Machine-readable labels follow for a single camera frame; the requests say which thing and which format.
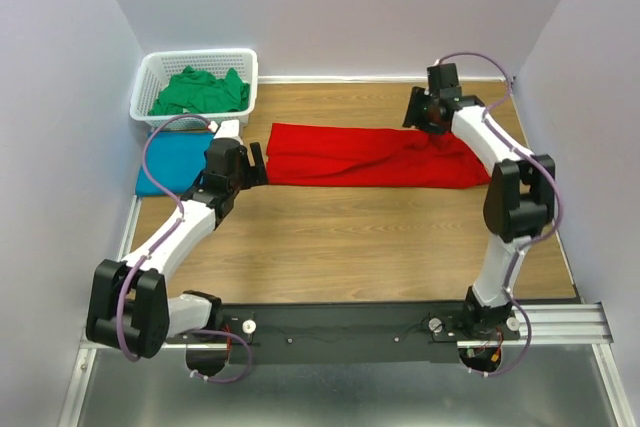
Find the red t shirt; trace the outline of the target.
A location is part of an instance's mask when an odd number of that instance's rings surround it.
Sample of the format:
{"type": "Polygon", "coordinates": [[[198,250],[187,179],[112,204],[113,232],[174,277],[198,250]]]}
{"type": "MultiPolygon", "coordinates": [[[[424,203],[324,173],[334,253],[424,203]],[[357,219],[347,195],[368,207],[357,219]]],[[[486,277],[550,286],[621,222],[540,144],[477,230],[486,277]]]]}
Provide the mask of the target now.
{"type": "Polygon", "coordinates": [[[485,185],[482,162],[451,134],[275,123],[269,182],[314,187],[466,189],[485,185]]]}

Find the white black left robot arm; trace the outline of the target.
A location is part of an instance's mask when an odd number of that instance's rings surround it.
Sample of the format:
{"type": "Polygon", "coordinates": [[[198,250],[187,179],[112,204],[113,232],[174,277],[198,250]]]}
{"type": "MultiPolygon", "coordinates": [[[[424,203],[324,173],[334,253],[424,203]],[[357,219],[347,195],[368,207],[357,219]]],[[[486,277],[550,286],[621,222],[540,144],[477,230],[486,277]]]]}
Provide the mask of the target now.
{"type": "Polygon", "coordinates": [[[257,142],[215,138],[204,157],[204,168],[168,220],[123,259],[106,259],[96,267],[86,320],[89,340],[137,360],[155,356],[166,339],[184,332],[201,342],[220,334],[219,298],[200,292],[171,298],[167,282],[220,226],[239,192],[268,179],[257,142]]]}

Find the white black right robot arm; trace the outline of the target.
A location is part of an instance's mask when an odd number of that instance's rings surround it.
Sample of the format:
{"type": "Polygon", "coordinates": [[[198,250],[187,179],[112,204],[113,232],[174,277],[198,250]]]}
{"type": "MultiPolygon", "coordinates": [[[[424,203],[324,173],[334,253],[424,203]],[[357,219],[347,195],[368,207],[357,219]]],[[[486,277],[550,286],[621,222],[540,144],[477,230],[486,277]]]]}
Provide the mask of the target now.
{"type": "Polygon", "coordinates": [[[555,218],[555,162],[523,147],[478,97],[464,95],[453,63],[427,69],[427,86],[412,89],[403,125],[453,134],[490,175],[483,205],[490,232],[485,260],[454,324],[469,338],[483,338],[506,324],[524,257],[555,218]]]}

